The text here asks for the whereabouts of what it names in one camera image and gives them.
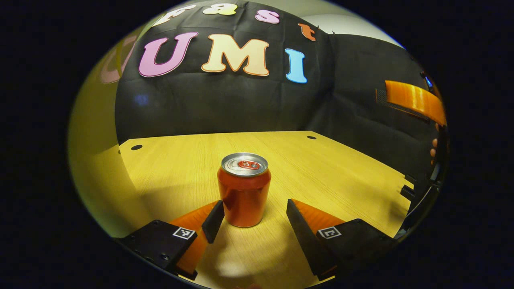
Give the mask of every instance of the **orange soda can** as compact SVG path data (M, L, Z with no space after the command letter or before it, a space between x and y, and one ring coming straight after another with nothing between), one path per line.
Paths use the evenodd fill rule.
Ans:
M262 220L270 181L268 162L259 155L235 153L223 158L219 194L231 225L246 228Z

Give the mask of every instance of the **wooden table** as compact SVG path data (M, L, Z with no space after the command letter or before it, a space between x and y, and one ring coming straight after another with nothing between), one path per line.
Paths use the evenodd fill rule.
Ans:
M131 150L135 145L142 148ZM345 221L361 218L391 237L410 204L400 195L404 184L412 188L403 174L309 131L130 139L120 150L141 201L163 221L219 200L216 172L226 155L251 152L268 160L272 178L263 220L250 228L224 220L197 267L194 282L210 288L319 283L287 218L289 198Z

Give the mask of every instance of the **orange letter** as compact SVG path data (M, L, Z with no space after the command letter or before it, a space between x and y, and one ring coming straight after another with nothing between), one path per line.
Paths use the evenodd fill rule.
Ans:
M244 72L258 76L269 75L269 71L266 69L266 47L269 46L267 42L251 39L243 48L239 48L230 35L211 34L209 39L212 40L211 54L209 61L201 66L203 71L224 71L227 66L222 63L222 57L225 55L233 71L238 71L248 58L248 64L243 68Z
M302 27L302 34L307 37L307 39L316 41L316 38L314 38L311 34L314 34L315 32L307 25L307 24L300 24L298 23L298 26Z
M211 5L211 8L204 10L204 14L234 15L236 4L222 3Z

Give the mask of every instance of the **letter m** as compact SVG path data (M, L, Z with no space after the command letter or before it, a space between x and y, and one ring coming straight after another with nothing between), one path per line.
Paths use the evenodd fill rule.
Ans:
M227 59L230 68L238 71L246 59L248 64L243 67L243 71L258 76L267 76L269 71L266 69L266 47L269 44L258 39L251 39L243 48L239 48L234 38L226 34L211 34L212 40L211 54L209 61L201 66L206 72L221 72L227 66L222 63L223 55Z

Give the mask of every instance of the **black fabric backdrop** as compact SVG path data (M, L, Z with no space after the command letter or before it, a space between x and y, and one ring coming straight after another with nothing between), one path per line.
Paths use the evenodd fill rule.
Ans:
M430 171L435 123L377 104L375 89L385 90L385 80L426 87L423 70L401 47L358 35L327 34L287 12L246 1L235 15L206 15L217 1L196 3L169 21L152 27L136 43L116 95L118 141L154 136L312 130L416 179ZM260 9L280 15L278 24L255 19ZM301 33L309 24L316 41ZM172 72L146 78L139 74L144 46L167 37L156 57L171 57L175 36L198 32L183 62ZM250 39L269 43L266 77L233 72L207 73L212 46L210 34L234 37L239 47ZM286 79L291 48L305 54L307 83Z

